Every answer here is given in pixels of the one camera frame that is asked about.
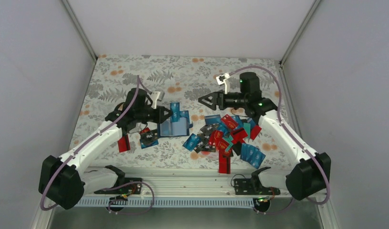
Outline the navy blue card holder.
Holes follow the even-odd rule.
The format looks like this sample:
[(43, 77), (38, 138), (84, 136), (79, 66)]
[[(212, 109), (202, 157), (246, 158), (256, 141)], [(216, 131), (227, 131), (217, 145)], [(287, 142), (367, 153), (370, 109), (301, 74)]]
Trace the navy blue card holder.
[(177, 122), (172, 122), (168, 119), (162, 124), (157, 125), (158, 135), (160, 137), (189, 136), (189, 131), (192, 127), (193, 123), (190, 120), (188, 110), (180, 111), (180, 117)]

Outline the blue UP card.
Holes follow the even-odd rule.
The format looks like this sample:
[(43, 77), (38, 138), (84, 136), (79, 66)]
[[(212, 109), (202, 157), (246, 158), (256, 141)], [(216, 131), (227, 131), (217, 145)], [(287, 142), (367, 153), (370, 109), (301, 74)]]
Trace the blue UP card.
[(178, 122), (180, 119), (180, 103), (179, 102), (173, 102), (170, 103), (170, 109), (172, 111), (171, 115), (171, 122)]

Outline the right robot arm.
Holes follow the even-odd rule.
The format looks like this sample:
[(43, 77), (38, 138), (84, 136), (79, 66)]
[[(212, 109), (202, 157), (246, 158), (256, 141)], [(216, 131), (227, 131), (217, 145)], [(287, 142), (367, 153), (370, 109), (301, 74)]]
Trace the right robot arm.
[(254, 72), (239, 75), (240, 91), (230, 92), (230, 74), (217, 77), (217, 83), (225, 88), (198, 98), (198, 102), (212, 110), (243, 108), (256, 126), (272, 136), (279, 148), (286, 153), (292, 165), (290, 170), (269, 167), (258, 168), (250, 187), (256, 194), (263, 194), (269, 187), (285, 189), (296, 200), (326, 190), (326, 203), (330, 196), (331, 159), (327, 153), (317, 153), (281, 117), (279, 106), (262, 96), (259, 77)]

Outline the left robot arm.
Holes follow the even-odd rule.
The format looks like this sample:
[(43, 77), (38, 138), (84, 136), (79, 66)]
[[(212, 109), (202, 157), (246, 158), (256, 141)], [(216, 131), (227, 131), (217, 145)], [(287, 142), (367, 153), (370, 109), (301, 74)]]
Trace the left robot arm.
[(92, 161), (111, 144), (125, 137), (138, 123), (161, 124), (172, 116), (172, 111), (157, 104), (163, 91), (151, 93), (140, 88), (131, 89), (125, 102), (116, 105), (102, 124), (77, 146), (59, 157), (48, 156), (41, 167), (38, 191), (41, 209), (46, 198), (64, 209), (74, 207), (80, 199), (96, 191), (121, 192), (125, 187), (125, 173), (115, 166), (90, 168)]

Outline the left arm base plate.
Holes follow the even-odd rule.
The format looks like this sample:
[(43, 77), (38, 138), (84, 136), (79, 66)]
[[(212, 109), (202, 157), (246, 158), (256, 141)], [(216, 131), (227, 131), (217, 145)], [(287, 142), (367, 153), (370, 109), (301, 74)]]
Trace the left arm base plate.
[(112, 190), (97, 190), (94, 194), (108, 194), (108, 195), (131, 195), (131, 194), (140, 194), (142, 184), (134, 183), (130, 185), (125, 185), (132, 182), (142, 182), (143, 179), (140, 177), (125, 177), (124, 181), (117, 181), (112, 187)]

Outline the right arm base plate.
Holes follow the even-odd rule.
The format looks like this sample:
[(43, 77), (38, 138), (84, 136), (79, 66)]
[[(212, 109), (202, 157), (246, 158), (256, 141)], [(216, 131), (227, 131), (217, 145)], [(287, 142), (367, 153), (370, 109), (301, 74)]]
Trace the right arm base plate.
[(250, 195), (280, 195), (278, 188), (263, 187), (261, 184), (253, 185), (249, 178), (235, 178), (233, 180), (234, 191), (237, 196)]

